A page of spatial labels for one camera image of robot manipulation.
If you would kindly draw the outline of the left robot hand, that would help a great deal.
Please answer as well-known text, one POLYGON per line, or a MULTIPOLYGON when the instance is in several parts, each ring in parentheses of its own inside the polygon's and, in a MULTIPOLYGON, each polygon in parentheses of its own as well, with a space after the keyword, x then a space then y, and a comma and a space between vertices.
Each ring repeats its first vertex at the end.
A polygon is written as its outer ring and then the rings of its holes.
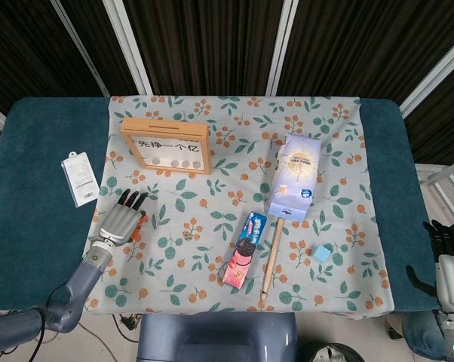
POLYGON ((140 208, 148 195, 148 192, 126 189, 103 220, 98 235, 116 247, 126 244, 146 215, 140 208))

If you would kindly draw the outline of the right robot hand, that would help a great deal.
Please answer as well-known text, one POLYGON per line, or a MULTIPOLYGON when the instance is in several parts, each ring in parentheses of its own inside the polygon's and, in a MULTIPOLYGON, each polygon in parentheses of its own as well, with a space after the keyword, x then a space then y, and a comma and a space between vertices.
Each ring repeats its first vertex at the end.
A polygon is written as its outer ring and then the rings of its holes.
POLYGON ((421 281, 410 265, 405 268, 407 277, 416 289, 437 298, 444 312, 454 314, 454 224, 445 226, 433 219, 431 222, 424 222, 423 227, 431 239, 435 285, 421 281))

